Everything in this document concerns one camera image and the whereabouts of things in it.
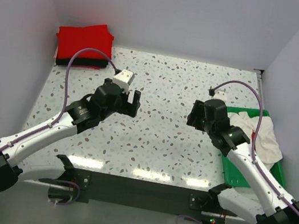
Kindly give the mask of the white t-shirt red print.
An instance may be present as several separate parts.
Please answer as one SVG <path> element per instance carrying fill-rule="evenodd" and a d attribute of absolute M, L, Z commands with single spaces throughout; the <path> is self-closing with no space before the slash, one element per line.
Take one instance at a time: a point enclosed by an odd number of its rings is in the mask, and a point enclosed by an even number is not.
<path fill-rule="evenodd" d="M 228 117 L 231 125 L 241 128 L 250 138 L 250 141 L 252 141 L 256 134 L 258 116 L 250 117 L 246 111 L 241 111 L 239 113 L 229 112 Z M 255 143 L 255 151 L 268 170 L 283 158 L 273 128 L 271 118 L 262 117 L 259 134 L 256 136 Z"/>

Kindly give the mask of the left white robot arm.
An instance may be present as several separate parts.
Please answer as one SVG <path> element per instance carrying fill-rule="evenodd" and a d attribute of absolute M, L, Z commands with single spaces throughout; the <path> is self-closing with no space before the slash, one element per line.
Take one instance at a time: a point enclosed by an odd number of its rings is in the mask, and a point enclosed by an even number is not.
<path fill-rule="evenodd" d="M 62 112 L 30 129 L 0 139 L 0 192 L 19 181 L 23 170 L 18 165 L 38 150 L 61 139 L 96 127 L 110 115 L 118 113 L 131 118 L 137 115 L 141 92 L 129 93 L 113 79 L 105 79 L 94 93 L 86 94 L 65 107 Z"/>

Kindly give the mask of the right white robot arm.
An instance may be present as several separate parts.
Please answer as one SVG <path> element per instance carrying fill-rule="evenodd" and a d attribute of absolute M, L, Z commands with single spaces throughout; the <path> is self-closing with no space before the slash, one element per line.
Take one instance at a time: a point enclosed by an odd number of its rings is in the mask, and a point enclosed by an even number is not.
<path fill-rule="evenodd" d="M 209 199 L 249 224 L 299 224 L 299 201 L 274 178 L 255 153 L 244 131 L 232 126 L 227 106 L 220 99 L 195 101 L 187 125 L 208 134 L 219 149 L 244 176 L 258 202 L 223 183 L 209 189 Z"/>

